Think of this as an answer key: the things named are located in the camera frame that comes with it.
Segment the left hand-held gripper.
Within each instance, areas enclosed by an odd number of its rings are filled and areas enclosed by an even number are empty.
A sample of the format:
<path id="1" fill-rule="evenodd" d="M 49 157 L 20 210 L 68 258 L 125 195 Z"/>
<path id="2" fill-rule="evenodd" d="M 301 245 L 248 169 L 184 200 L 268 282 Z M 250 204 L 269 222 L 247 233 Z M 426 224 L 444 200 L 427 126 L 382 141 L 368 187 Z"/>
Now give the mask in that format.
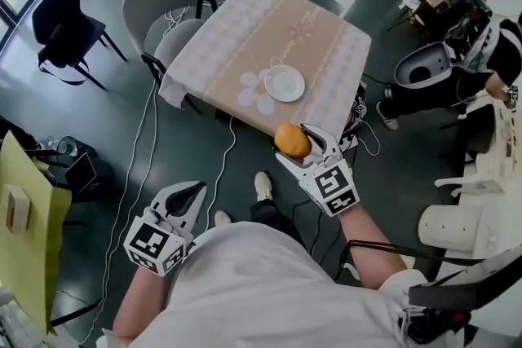
<path id="1" fill-rule="evenodd" d="M 142 216 L 136 216 L 124 241 L 129 259 L 163 277 L 195 246 L 194 228 L 207 194 L 202 181 L 186 181 L 161 189 Z"/>

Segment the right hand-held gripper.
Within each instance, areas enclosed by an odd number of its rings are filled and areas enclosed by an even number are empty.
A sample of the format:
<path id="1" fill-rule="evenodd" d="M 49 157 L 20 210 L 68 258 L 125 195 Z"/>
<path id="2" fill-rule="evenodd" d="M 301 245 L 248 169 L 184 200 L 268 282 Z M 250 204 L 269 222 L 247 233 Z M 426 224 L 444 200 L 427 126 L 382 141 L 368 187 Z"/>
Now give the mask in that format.
<path id="1" fill-rule="evenodd" d="M 339 216 L 360 202 L 352 170 L 342 158 L 338 140 L 330 132 L 308 123 L 302 123 L 300 127 L 320 147 L 324 160 L 315 154 L 303 160 L 282 152 L 275 152 L 275 157 L 323 212 L 331 218 Z"/>

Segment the orange fruit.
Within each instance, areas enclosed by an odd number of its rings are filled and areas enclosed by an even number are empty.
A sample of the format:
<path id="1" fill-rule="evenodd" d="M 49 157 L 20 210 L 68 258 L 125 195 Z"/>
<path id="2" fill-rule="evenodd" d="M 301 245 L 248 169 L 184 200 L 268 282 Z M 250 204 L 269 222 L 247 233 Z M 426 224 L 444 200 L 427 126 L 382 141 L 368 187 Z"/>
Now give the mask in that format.
<path id="1" fill-rule="evenodd" d="M 304 159 L 312 151 L 312 144 L 300 126 L 280 124 L 274 136 L 274 143 L 280 152 L 294 159 Z"/>

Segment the white plate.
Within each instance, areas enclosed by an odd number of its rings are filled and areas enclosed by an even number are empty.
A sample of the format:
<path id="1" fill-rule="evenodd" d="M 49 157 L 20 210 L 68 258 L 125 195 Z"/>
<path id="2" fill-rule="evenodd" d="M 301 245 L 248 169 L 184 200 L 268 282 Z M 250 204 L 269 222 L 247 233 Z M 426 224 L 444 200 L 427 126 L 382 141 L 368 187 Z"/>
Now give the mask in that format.
<path id="1" fill-rule="evenodd" d="M 299 100 L 306 90 L 302 74 L 297 69 L 284 64 L 275 65 L 267 71 L 264 85 L 273 99 L 283 103 Z"/>

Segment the person's left forearm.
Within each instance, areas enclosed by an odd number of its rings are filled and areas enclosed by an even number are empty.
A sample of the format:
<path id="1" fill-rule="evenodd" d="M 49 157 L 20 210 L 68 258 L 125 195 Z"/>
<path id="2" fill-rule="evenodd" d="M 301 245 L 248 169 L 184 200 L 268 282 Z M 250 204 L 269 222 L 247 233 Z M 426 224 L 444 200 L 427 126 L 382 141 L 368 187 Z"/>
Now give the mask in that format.
<path id="1" fill-rule="evenodd" d="M 186 266 L 183 262 L 165 276 L 137 269 L 113 321 L 121 348 L 177 348 L 190 342 L 193 326 L 186 309 L 176 306 L 175 294 Z"/>

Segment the person's right white shoe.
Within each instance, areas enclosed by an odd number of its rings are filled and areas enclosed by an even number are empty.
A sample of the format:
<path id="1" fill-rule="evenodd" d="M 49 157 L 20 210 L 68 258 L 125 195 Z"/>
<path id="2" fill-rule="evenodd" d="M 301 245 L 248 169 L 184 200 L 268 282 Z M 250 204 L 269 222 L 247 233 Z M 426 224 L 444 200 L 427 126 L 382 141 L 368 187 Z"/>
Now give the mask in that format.
<path id="1" fill-rule="evenodd" d="M 264 171 L 259 171 L 254 176 L 254 189 L 258 201 L 272 200 L 272 181 L 268 174 Z"/>

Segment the black-legged table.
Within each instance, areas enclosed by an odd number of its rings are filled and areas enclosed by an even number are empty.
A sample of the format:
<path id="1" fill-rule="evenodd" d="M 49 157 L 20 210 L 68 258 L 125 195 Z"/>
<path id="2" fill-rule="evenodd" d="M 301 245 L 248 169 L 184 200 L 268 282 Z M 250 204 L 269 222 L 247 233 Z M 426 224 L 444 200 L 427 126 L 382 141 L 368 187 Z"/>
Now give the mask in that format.
<path id="1" fill-rule="evenodd" d="M 224 124 L 228 124 L 234 120 L 234 117 L 224 110 L 217 108 L 212 104 L 208 104 L 207 102 L 190 94 L 186 94 L 184 96 L 182 100 L 182 109 L 190 109 L 199 116 L 209 117 L 217 122 Z"/>

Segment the grey tablet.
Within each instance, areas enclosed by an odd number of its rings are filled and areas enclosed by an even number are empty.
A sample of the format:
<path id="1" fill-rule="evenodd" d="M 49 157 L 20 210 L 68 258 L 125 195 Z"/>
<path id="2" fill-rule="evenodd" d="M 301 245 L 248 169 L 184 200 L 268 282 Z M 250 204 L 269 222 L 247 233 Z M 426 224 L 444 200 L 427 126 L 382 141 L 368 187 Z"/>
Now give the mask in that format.
<path id="1" fill-rule="evenodd" d="M 95 167 L 88 154 L 81 155 L 64 173 L 69 189 L 79 194 L 96 178 Z"/>

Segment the person's white shirt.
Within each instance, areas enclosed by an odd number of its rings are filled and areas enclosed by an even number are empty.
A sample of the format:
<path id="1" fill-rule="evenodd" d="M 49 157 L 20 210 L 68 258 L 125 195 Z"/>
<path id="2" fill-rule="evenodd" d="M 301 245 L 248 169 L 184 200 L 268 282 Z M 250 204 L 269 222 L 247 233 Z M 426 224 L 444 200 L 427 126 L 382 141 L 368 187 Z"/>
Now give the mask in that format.
<path id="1" fill-rule="evenodd" d="M 233 223 L 197 239 L 165 309 L 111 348 L 403 348 L 398 321 L 421 280 L 408 269 L 377 289 L 336 284 L 287 235 Z"/>

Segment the table with patterned tablecloth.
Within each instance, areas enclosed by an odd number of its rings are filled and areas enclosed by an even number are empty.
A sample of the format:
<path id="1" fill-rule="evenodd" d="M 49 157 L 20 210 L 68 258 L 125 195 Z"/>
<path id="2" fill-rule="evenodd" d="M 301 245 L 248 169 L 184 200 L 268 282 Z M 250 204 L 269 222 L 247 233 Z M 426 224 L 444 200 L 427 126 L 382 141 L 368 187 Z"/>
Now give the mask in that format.
<path id="1" fill-rule="evenodd" d="M 370 45 L 367 33 L 309 0 L 227 0 L 170 64 L 159 94 L 176 108 L 193 95 L 265 134 L 310 123 L 339 139 Z M 293 103 L 265 88 L 278 64 L 304 78 Z"/>

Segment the white grey shell device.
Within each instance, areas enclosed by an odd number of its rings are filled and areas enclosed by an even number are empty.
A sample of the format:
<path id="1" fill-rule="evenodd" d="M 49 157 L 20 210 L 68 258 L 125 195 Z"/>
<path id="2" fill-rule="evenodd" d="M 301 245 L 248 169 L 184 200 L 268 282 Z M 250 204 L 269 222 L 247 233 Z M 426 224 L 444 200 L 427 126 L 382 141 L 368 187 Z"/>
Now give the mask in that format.
<path id="1" fill-rule="evenodd" d="M 452 64 L 443 42 L 423 46 L 403 58 L 395 70 L 395 83 L 406 89 L 422 89 L 450 77 Z"/>

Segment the grey shell chair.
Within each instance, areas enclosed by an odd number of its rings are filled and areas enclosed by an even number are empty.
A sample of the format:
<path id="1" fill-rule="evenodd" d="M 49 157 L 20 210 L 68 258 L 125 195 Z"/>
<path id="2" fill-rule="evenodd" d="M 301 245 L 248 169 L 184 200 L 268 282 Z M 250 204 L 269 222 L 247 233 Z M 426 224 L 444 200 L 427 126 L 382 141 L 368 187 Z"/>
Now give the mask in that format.
<path id="1" fill-rule="evenodd" d="M 216 0 L 123 0 L 122 17 L 131 43 L 157 84 L 161 84 L 170 64 L 205 23 L 201 15 L 206 3 L 212 11 L 217 11 Z M 167 12 L 185 7 L 195 7 L 195 17 L 177 24 L 162 38 L 156 50 L 148 53 L 145 41 L 152 25 Z"/>

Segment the yellow green board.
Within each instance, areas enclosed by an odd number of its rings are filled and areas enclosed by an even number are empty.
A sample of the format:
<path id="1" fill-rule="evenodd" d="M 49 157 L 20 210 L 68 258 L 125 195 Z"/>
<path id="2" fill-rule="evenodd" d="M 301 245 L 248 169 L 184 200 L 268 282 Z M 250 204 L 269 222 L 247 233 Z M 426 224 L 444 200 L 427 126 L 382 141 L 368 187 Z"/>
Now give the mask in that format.
<path id="1" fill-rule="evenodd" d="M 30 201 L 27 227 L 9 231 L 8 186 Z M 51 333 L 62 225 L 72 204 L 69 190 L 55 187 L 9 132 L 0 148 L 0 284 L 14 296 L 33 325 Z"/>

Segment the white vanity table with mirror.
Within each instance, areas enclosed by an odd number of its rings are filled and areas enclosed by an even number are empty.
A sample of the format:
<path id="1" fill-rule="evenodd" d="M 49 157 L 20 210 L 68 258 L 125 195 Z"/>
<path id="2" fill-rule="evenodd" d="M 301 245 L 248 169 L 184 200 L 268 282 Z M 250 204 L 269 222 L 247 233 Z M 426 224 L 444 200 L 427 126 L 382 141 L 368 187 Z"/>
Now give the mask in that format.
<path id="1" fill-rule="evenodd" d="M 518 116 L 515 109 L 488 95 L 468 104 L 454 123 L 463 137 L 464 172 L 460 177 L 437 179 L 435 187 L 453 186 L 454 197 L 505 192 L 522 159 Z"/>

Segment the black upholstered chair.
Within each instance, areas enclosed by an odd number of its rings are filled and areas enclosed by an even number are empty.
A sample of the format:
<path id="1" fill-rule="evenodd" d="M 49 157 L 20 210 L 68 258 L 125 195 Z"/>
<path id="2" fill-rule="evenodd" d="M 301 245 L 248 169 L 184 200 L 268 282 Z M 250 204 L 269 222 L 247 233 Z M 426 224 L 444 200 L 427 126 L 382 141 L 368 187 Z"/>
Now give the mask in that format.
<path id="1" fill-rule="evenodd" d="M 86 54 L 97 43 L 111 46 L 122 58 L 126 57 L 108 35 L 106 24 L 86 15 L 81 9 L 81 0 L 42 0 L 32 14 L 34 36 L 42 49 L 38 52 L 38 69 L 45 74 L 53 72 L 46 68 L 73 68 L 83 76 L 82 80 L 62 82 L 80 86 L 91 81 L 100 89 L 104 86 L 91 74 L 85 60 Z"/>

